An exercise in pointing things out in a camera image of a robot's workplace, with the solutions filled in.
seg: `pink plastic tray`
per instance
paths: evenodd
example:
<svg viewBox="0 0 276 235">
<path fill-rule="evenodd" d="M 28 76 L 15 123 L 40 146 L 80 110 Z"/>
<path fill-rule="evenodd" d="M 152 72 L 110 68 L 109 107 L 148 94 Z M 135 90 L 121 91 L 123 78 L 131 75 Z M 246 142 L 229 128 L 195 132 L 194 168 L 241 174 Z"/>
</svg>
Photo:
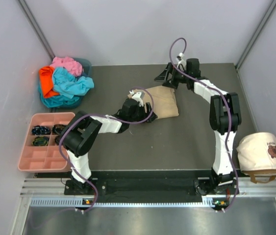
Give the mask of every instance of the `pink plastic tray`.
<svg viewBox="0 0 276 235">
<path fill-rule="evenodd" d="M 27 132 L 23 151 L 18 163 L 18 169 L 27 172 L 66 172 L 70 166 L 60 155 L 58 146 L 55 144 L 57 135 L 46 135 L 50 141 L 48 146 L 32 146 L 32 141 L 37 137 L 32 135 L 31 130 L 36 125 L 48 126 L 50 129 L 55 124 L 68 124 L 75 116 L 74 113 L 46 113 L 35 114 Z M 62 147 L 66 157 L 67 151 Z"/>
</svg>

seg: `bag handle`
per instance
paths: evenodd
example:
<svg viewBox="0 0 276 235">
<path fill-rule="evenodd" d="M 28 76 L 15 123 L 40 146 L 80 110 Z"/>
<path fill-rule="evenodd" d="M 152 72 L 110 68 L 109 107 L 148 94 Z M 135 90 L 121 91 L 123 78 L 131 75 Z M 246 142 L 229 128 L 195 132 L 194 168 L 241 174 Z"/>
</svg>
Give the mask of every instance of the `bag handle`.
<svg viewBox="0 0 276 235">
<path fill-rule="evenodd" d="M 251 182 L 252 182 L 252 183 L 255 183 L 255 184 L 256 184 L 256 183 L 266 184 L 266 183 L 268 183 L 268 182 L 270 182 L 270 181 L 273 181 L 273 180 L 276 178 L 276 175 L 270 176 L 268 181 L 256 180 L 254 174 L 250 174 L 250 178 L 251 178 Z"/>
</svg>

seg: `floor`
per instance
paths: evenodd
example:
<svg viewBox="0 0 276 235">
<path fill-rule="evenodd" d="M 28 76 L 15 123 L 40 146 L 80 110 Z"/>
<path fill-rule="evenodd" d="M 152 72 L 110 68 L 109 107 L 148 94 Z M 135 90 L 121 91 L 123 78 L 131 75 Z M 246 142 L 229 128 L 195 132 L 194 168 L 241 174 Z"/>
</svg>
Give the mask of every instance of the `floor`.
<svg viewBox="0 0 276 235">
<path fill-rule="evenodd" d="M 165 65 L 93 67 L 95 88 L 84 97 L 78 112 L 114 114 L 122 107 L 134 86 L 150 88 Z M 246 135 L 255 132 L 246 100 L 233 64 L 202 64 L 201 74 L 220 89 L 236 92 L 240 99 L 242 124 L 234 148 Z M 89 152 L 92 170 L 210 169 L 215 156 L 215 137 L 209 125 L 209 105 L 180 84 L 175 92 L 178 117 L 153 123 L 131 125 L 122 134 L 98 135 Z M 236 166 L 237 153 L 233 159 Z"/>
<path fill-rule="evenodd" d="M 95 208 L 85 215 L 74 209 L 61 210 L 30 208 L 28 220 L 41 228 L 34 229 L 27 222 L 23 234 L 276 235 L 274 198 L 238 198 L 225 214 L 211 208 Z"/>
</svg>

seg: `pile of clothes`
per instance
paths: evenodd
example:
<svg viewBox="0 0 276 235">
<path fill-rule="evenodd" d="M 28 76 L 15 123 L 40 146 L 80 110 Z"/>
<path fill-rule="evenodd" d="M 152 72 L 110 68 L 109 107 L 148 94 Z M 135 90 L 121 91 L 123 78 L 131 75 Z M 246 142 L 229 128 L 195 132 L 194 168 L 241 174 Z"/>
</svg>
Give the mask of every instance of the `pile of clothes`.
<svg viewBox="0 0 276 235">
<path fill-rule="evenodd" d="M 48 108 L 74 107 L 94 88 L 92 78 L 83 71 L 82 65 L 70 57 L 55 57 L 51 65 L 39 70 L 39 75 L 38 91 Z"/>
</svg>

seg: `white bag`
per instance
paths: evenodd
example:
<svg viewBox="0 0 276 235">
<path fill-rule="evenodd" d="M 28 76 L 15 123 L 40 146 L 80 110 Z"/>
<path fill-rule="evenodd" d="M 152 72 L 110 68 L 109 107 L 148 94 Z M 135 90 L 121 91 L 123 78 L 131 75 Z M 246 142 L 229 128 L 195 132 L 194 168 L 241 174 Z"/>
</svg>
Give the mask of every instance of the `white bag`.
<svg viewBox="0 0 276 235">
<path fill-rule="evenodd" d="M 241 172 L 253 183 L 267 183 L 276 177 L 276 137 L 271 133 L 255 133 L 244 137 L 237 148 Z M 269 176 L 266 182 L 256 176 Z"/>
</svg>

